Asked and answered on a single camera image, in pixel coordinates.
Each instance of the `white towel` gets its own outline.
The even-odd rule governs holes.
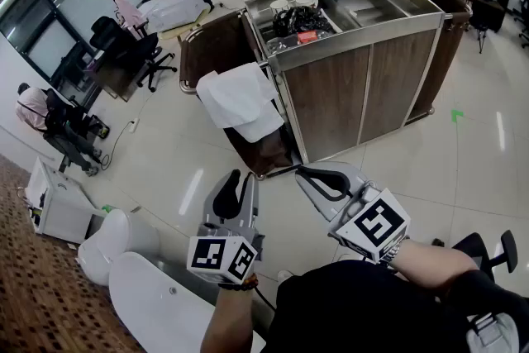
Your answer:
[[[197,94],[218,128],[233,127],[250,143],[284,124],[271,102],[277,91],[256,62],[204,75]]]

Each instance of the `green tape marker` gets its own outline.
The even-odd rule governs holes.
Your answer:
[[[462,117],[462,116],[464,116],[462,111],[452,109],[452,122],[457,123],[457,117]]]

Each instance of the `mug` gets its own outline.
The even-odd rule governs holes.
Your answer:
[[[296,0],[298,6],[317,7],[318,0]]]
[[[276,16],[281,11],[287,11],[290,8],[288,5],[288,0],[275,0],[270,4],[270,9],[272,13]]]

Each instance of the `red object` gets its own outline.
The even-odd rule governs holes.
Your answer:
[[[299,32],[298,33],[298,40],[301,44],[308,43],[309,41],[316,41],[317,40],[317,34],[314,30],[312,31],[305,31],[305,32]]]

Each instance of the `brown carpet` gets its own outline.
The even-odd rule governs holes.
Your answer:
[[[0,351],[143,351],[77,252],[33,231],[15,192],[29,177],[0,155]]]

